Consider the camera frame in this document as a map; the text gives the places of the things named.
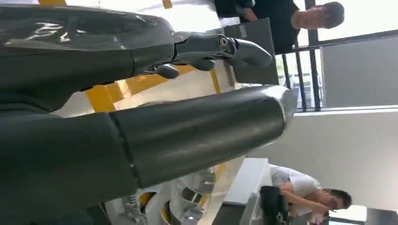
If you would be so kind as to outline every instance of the white shirt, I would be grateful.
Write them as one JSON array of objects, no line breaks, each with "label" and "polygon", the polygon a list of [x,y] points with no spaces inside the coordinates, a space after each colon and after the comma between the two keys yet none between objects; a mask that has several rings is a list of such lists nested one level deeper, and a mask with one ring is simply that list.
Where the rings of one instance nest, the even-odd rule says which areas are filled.
[{"label": "white shirt", "polygon": [[[276,165],[270,166],[271,177],[274,186],[281,186],[284,183],[291,182],[291,184],[293,185],[294,194],[302,198],[312,192],[322,189],[321,185],[316,179],[306,174],[287,167]],[[310,208],[301,205],[293,205],[293,209],[299,215],[311,212]]]}]

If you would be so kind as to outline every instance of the white panel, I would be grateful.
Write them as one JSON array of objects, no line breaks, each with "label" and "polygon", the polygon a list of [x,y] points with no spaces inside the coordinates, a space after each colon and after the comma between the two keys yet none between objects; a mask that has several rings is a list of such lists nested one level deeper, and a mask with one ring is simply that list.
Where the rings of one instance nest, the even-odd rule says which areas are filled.
[{"label": "white panel", "polygon": [[327,107],[398,105],[398,37],[322,49]]},{"label": "white panel", "polygon": [[396,210],[397,127],[397,111],[295,116],[280,139],[249,156],[346,190],[356,205]]}]

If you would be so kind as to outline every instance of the humanoid robot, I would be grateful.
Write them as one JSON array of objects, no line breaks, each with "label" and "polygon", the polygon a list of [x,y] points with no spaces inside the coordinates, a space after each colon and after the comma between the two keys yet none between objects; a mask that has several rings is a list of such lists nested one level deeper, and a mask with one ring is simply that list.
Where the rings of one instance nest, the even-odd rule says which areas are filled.
[{"label": "humanoid robot", "polygon": [[164,19],[84,7],[0,6],[0,221],[20,225],[244,155],[278,138],[295,112],[280,86],[74,118],[50,114],[77,91],[139,74],[265,67],[261,47],[175,32]]}]

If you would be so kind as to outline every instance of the black shirt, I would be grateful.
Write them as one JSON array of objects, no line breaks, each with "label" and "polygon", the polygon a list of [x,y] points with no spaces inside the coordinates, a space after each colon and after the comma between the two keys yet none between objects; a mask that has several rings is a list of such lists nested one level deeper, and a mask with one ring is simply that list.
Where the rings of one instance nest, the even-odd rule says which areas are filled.
[{"label": "black shirt", "polygon": [[[216,0],[215,2],[220,17],[233,15],[233,13],[229,13],[234,10],[234,7],[231,6],[232,0]],[[257,18],[269,18],[276,54],[290,51],[297,40],[300,30],[292,27],[291,16],[298,9],[293,0],[256,0],[256,4],[252,8]],[[248,22],[242,17],[240,21],[241,23]]]}]

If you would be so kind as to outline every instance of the gray wall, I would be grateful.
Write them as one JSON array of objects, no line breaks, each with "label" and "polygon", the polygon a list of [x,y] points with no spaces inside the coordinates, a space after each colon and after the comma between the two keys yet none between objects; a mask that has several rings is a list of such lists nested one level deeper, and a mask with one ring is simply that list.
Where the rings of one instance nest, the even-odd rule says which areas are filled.
[{"label": "gray wall", "polygon": [[308,112],[249,156],[309,174],[324,188],[346,190],[356,205],[397,210],[397,127],[397,110]]},{"label": "gray wall", "polygon": [[321,52],[327,107],[398,105],[398,37]]}]

